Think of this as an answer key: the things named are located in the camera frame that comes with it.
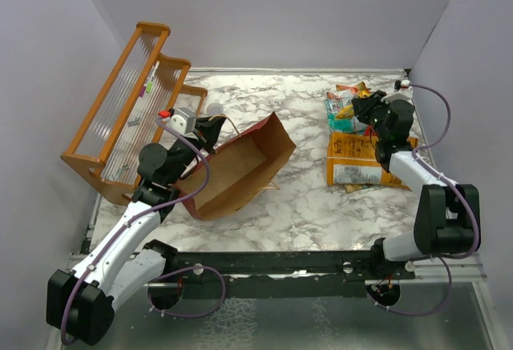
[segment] purple cable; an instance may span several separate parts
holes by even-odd
[[[402,310],[395,310],[395,309],[390,308],[388,306],[383,306],[382,304],[377,302],[372,296],[370,296],[369,293],[367,293],[367,297],[370,300],[372,300],[374,302],[374,304],[376,304],[376,306],[378,306],[379,308],[381,308],[383,310],[386,310],[388,312],[392,312],[393,314],[398,314],[400,316],[429,316],[431,314],[435,314],[436,312],[439,312],[440,310],[442,310],[444,308],[444,306],[446,305],[447,301],[449,300],[450,292],[452,290],[452,275],[450,273],[449,265],[447,264],[447,262],[441,256],[438,256],[437,258],[442,261],[443,265],[445,266],[445,268],[447,270],[447,277],[449,278],[449,288],[448,288],[447,294],[443,298],[442,302],[440,302],[438,305],[436,305],[431,310],[427,310],[425,312],[404,312]]]
[[[191,266],[189,268],[181,268],[179,270],[175,270],[173,272],[170,272],[168,274],[164,274],[163,276],[159,276],[157,278],[155,278],[152,282],[155,282],[157,280],[163,280],[165,278],[168,278],[170,276],[175,276],[177,274],[181,274],[182,272],[188,272],[190,270],[195,270],[197,268],[201,268],[201,269],[204,269],[204,270],[209,270],[211,272],[213,272],[214,274],[217,275],[217,277],[220,279],[221,281],[221,297],[219,298],[219,302],[217,302],[216,306],[214,306],[213,308],[211,308],[210,310],[208,310],[207,312],[202,312],[200,314],[180,314],[178,312],[170,312],[168,310],[159,310],[158,308],[156,308],[152,301],[151,301],[151,298],[150,296],[148,295],[147,296],[147,300],[150,302],[150,305],[151,305],[151,308],[153,310],[156,310],[158,311],[159,313],[161,314],[165,314],[167,316],[175,316],[177,318],[203,318],[204,316],[209,316],[210,314],[212,314],[215,310],[217,310],[218,308],[221,307],[221,305],[223,304],[224,302],[224,298],[226,296],[226,283],[224,282],[224,279],[223,279],[223,276],[221,275],[220,272],[218,272],[215,268],[211,268],[209,266],[200,266],[200,265],[197,265],[197,266]]]
[[[469,248],[468,252],[463,253],[463,254],[457,254],[457,255],[447,255],[447,254],[443,255],[444,258],[449,258],[449,259],[464,259],[464,258],[467,258],[467,257],[471,256],[472,254],[474,254],[479,245],[479,227],[478,227],[478,221],[475,218],[474,212],[472,211],[471,206],[468,204],[468,202],[465,199],[465,197],[463,196],[463,194],[456,188],[456,186],[450,180],[448,180],[445,176],[440,175],[440,173],[438,171],[436,171],[432,166],[430,166],[429,164],[424,162],[422,159],[420,159],[420,157],[417,154],[418,151],[420,151],[420,150],[426,150],[428,148],[432,148],[432,147],[436,146],[437,144],[439,144],[440,142],[442,142],[442,139],[446,136],[447,131],[449,130],[449,126],[450,126],[450,105],[449,105],[449,102],[447,101],[447,99],[433,88],[430,88],[428,86],[423,86],[422,84],[413,84],[413,83],[411,83],[411,86],[431,91],[433,94],[437,95],[443,101],[443,103],[446,105],[447,121],[446,121],[446,126],[443,130],[443,133],[442,133],[442,135],[440,135],[440,138],[438,138],[434,143],[429,144],[427,146],[419,146],[419,147],[414,148],[414,150],[412,151],[412,155],[414,156],[414,159],[417,162],[419,162],[422,167],[424,167],[430,174],[432,174],[436,177],[439,177],[439,179],[442,182],[444,182],[455,193],[459,202],[463,205],[463,208],[465,208],[465,211],[467,212],[469,218],[471,219],[472,230],[474,231],[474,239],[472,241],[471,248]]]
[[[190,199],[190,198],[196,196],[196,194],[198,194],[200,191],[202,191],[205,188],[205,186],[207,186],[207,183],[210,180],[210,166],[208,165],[208,160],[206,160],[206,158],[203,156],[203,154],[201,154],[201,151],[198,150],[185,137],[183,137],[178,131],[173,130],[172,128],[166,126],[165,124],[162,124],[162,122],[160,122],[160,120],[161,120],[161,118],[157,117],[156,123],[157,123],[157,125],[159,127],[162,127],[165,131],[169,132],[170,134],[175,136],[179,141],[183,142],[187,147],[189,147],[191,150],[193,150],[196,153],[196,155],[198,155],[200,157],[200,159],[203,161],[203,163],[205,165],[205,170],[206,170],[205,181],[203,181],[201,186],[199,186],[196,190],[194,190],[190,194],[187,194],[186,196],[183,196],[181,198],[172,200],[170,202],[159,204],[158,206],[154,206],[154,207],[148,208],[147,210],[142,211],[139,214],[132,216],[127,221],[128,227],[130,227],[137,219],[139,219],[142,216],[145,216],[146,214],[149,214],[150,212],[158,211],[161,208],[172,206],[173,204],[177,204],[177,203],[183,202],[183,201],[185,201],[187,199]],[[99,263],[99,261],[105,256],[107,251],[111,248],[112,244],[119,238],[121,233],[123,233],[123,231],[125,231],[128,228],[127,225],[123,225],[118,231],[115,232],[115,234],[107,241],[107,243],[105,243],[105,246],[103,246],[103,249],[98,253],[96,258],[94,258],[92,260],[92,262],[91,262],[92,266],[96,267],[96,265]],[[76,341],[76,338],[73,338],[71,340],[68,340],[66,338],[67,321],[69,319],[71,305],[73,304],[73,299],[75,298],[77,292],[79,291],[80,286],[82,285],[83,281],[90,274],[91,274],[91,270],[88,268],[82,274],[82,276],[79,278],[79,280],[77,281],[77,283],[73,287],[73,290],[71,290],[70,296],[67,299],[66,307],[64,308],[64,313],[63,313],[63,320],[61,321],[61,342],[64,345],[66,345],[66,346],[68,346],[70,344],[73,344]]]

